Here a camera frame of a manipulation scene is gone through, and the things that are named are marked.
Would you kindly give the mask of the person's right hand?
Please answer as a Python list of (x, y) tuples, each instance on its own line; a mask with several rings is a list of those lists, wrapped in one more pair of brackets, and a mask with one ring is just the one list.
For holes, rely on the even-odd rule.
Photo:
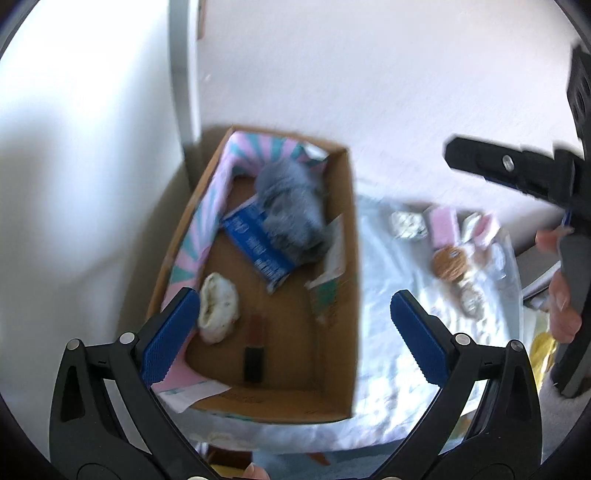
[[(559, 241), (571, 234), (570, 227), (558, 227), (555, 230), (539, 230), (535, 242), (537, 248), (544, 253), (558, 253)], [(558, 270), (549, 284), (550, 332), (561, 344), (570, 344), (580, 330), (582, 320), (571, 306), (571, 294), (565, 277)]]

